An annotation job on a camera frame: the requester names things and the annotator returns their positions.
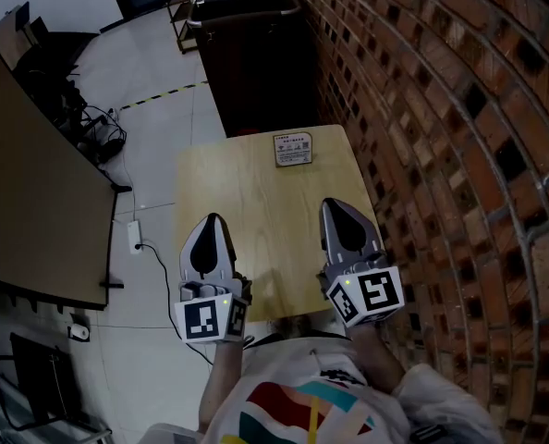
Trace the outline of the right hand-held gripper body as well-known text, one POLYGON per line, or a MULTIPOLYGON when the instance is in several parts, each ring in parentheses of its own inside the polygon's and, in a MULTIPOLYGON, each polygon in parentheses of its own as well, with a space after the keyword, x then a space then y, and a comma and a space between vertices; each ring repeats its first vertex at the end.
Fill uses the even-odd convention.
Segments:
POLYGON ((326 265, 317 278, 345 327, 384 321, 405 306, 398 267, 389 266, 380 253, 352 264, 326 265))

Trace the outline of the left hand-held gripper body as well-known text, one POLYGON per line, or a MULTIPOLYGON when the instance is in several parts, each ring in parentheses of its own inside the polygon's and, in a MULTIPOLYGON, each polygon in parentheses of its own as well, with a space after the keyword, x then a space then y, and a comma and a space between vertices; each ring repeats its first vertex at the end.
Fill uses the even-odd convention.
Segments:
POLYGON ((183 275, 175 303, 178 331, 185 343, 244 339, 252 281, 245 277, 201 279, 183 275))

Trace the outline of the person's left forearm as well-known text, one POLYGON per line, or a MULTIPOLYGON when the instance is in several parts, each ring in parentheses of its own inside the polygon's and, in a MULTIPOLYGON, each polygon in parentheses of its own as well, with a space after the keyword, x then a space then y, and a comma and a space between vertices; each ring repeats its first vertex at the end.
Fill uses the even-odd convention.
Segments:
POLYGON ((213 367, 209 375, 198 413, 198 431, 205 434, 221 405, 241 377, 243 343, 221 342, 216 345, 213 367))

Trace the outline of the person's right forearm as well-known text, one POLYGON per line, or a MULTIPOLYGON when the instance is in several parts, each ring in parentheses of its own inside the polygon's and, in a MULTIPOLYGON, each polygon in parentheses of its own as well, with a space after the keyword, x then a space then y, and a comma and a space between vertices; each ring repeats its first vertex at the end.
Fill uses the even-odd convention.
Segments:
POLYGON ((357 362, 371 386, 391 395, 405 375, 405 369, 388 349, 380 330, 373 323, 348 329, 357 362))

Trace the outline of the wooden table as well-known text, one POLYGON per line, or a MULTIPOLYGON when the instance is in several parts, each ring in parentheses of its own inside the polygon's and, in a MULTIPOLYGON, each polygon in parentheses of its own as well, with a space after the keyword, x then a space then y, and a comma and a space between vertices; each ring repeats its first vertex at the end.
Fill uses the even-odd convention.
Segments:
POLYGON ((236 269, 251 280, 251 322, 330 308, 317 274, 325 263, 319 209, 332 197, 374 219, 345 129, 307 128, 312 161, 278 167, 272 133, 191 146, 177 158, 176 245, 210 213, 225 221, 236 269))

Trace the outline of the white shirt with colourful print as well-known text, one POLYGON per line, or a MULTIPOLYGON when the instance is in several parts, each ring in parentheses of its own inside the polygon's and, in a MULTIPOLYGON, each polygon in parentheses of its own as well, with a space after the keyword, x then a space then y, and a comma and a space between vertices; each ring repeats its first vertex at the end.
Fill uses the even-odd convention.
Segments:
POLYGON ((490 414, 428 364, 391 395, 371 386, 349 339, 280 340, 243 352, 241 377, 202 444, 410 444, 443 426, 434 444, 504 444, 490 414))

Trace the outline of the grey box device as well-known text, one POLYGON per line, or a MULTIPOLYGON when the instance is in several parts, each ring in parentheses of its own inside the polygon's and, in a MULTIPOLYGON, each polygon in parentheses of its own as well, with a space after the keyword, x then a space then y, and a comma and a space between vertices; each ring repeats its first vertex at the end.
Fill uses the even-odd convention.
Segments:
POLYGON ((201 444, 203 434, 178 425, 158 423, 150 426, 138 444, 201 444))

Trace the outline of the large dark side table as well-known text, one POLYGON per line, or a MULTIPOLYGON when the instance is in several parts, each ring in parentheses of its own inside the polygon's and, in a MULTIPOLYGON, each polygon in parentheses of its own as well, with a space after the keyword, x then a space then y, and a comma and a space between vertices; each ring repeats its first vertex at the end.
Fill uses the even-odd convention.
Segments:
POLYGON ((121 188, 45 117, 0 56, 0 293, 102 311, 121 188))

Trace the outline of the dark cabinet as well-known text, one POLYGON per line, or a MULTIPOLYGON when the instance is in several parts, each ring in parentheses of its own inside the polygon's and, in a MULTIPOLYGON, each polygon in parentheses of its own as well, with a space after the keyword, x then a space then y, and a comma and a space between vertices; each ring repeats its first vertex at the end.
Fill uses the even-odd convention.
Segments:
POLYGON ((316 57, 298 0, 209 0, 189 25, 226 137, 316 123, 316 57))

